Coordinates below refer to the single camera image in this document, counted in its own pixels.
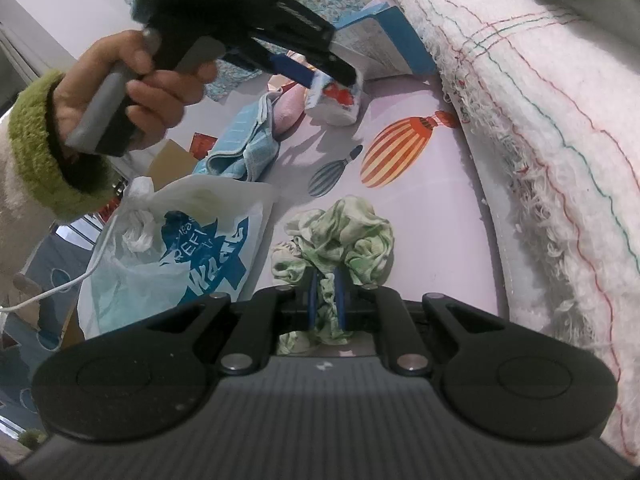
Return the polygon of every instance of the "red card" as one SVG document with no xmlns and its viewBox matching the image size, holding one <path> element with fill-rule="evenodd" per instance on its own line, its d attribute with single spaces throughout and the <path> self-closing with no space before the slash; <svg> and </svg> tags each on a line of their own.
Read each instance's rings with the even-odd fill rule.
<svg viewBox="0 0 640 480">
<path fill-rule="evenodd" d="M 207 153 L 209 153 L 209 150 L 213 148 L 213 145 L 217 140 L 217 137 L 211 137 L 205 134 L 193 134 L 189 153 L 198 160 L 202 160 L 207 156 Z"/>
<path fill-rule="evenodd" d="M 109 200 L 109 203 L 106 206 L 104 206 L 102 209 L 100 209 L 100 211 L 98 211 L 98 215 L 100 215 L 100 218 L 102 219 L 102 221 L 106 223 L 107 220 L 111 218 L 111 215 L 113 214 L 114 211 L 116 211 L 119 205 L 120 205 L 119 198 L 114 197 L 111 200 Z"/>
</svg>

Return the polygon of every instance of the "hand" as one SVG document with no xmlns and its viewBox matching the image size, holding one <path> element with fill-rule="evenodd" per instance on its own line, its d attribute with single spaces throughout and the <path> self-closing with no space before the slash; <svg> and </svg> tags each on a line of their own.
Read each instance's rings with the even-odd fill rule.
<svg viewBox="0 0 640 480">
<path fill-rule="evenodd" d="M 127 117 L 143 133 L 132 140 L 130 150 L 142 150 L 159 142 L 168 128 L 180 123 L 184 107 L 202 99 L 204 84 L 212 82 L 217 73 L 215 62 L 201 65 L 195 74 L 154 71 L 142 33 L 136 30 L 98 40 L 82 54 L 53 92 L 54 116 L 65 156 L 74 154 L 64 145 L 66 136 L 78 126 L 91 98 L 114 63 L 120 60 L 136 73 L 145 75 L 141 81 L 127 84 L 127 94 L 137 103 L 127 107 Z"/>
</svg>

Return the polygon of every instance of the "green crumpled cloth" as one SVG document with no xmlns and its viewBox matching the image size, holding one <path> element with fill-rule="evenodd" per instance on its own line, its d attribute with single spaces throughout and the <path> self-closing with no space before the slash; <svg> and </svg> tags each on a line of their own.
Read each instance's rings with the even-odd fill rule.
<svg viewBox="0 0 640 480">
<path fill-rule="evenodd" d="M 334 269 L 344 262 L 357 285 L 376 283 L 385 270 L 394 245 L 388 220 L 375 215 L 372 205 L 357 196 L 341 198 L 327 211 L 311 209 L 296 214 L 285 225 L 293 237 L 271 248 L 275 278 L 297 283 L 310 264 L 325 278 L 320 280 L 316 328 L 313 333 L 291 332 L 280 337 L 278 353 L 304 351 L 313 343 L 340 345 L 351 335 L 338 326 Z"/>
</svg>

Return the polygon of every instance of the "green knit cuff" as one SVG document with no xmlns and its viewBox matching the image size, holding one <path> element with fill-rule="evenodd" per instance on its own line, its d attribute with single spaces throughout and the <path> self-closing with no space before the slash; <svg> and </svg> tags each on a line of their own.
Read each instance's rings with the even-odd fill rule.
<svg viewBox="0 0 640 480">
<path fill-rule="evenodd" d="M 8 133 L 17 173 L 28 193 L 57 218 L 71 221 L 100 209 L 113 197 L 113 177 L 105 158 L 98 158 L 87 170 L 87 180 L 94 183 L 91 189 L 80 191 L 62 175 L 49 149 L 46 121 L 49 90 L 61 78 L 62 73 L 49 72 L 20 94 L 11 111 Z"/>
</svg>

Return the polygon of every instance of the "gray striped balloon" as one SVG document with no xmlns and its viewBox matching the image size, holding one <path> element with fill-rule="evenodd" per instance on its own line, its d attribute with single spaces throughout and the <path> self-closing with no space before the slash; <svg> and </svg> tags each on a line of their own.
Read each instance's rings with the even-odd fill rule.
<svg viewBox="0 0 640 480">
<path fill-rule="evenodd" d="M 319 197 L 329 193 L 332 188 L 338 183 L 344 168 L 347 167 L 352 160 L 355 160 L 362 151 L 362 144 L 358 144 L 349 152 L 349 156 L 343 160 L 334 160 L 328 162 L 322 166 L 318 171 L 314 173 L 309 181 L 308 191 L 309 195 Z"/>
</svg>

